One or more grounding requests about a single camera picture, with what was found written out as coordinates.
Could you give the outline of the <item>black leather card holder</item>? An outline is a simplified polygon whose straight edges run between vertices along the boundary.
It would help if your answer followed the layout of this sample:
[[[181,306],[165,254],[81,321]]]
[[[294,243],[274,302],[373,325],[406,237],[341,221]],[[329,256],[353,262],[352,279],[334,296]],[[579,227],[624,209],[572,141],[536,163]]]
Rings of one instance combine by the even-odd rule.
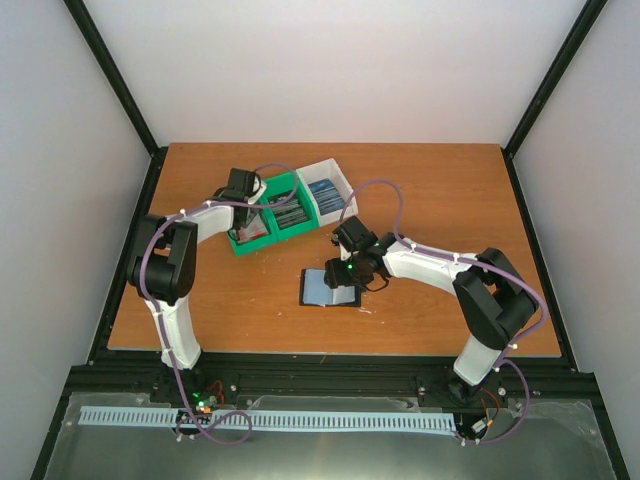
[[[361,292],[353,286],[330,288],[325,271],[303,269],[300,275],[299,305],[311,307],[360,307]]]

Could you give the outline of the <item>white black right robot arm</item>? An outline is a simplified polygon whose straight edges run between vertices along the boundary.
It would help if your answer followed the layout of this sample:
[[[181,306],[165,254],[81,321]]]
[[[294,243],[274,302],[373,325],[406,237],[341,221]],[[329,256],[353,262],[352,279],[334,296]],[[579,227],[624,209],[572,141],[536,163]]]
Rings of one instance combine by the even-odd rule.
[[[427,247],[395,232],[379,237],[357,217],[342,222],[331,241],[340,249],[339,257],[325,263],[325,283],[332,289],[367,290],[378,276],[384,286],[392,278],[408,279],[456,297],[470,337],[453,371],[470,387],[499,367],[536,312],[548,312],[542,297],[498,249],[461,254]]]

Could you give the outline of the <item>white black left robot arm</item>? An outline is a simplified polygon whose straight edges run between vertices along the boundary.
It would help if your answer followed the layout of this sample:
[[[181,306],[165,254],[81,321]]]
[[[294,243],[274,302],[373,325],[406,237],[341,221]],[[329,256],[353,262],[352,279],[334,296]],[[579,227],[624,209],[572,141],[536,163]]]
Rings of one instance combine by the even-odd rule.
[[[193,368],[201,347],[189,311],[198,245],[247,226],[265,191],[257,172],[233,168],[227,184],[202,204],[170,216],[146,214],[137,224],[127,281],[152,314],[162,362],[180,370],[172,388],[186,402],[201,400],[208,390],[207,376]]]

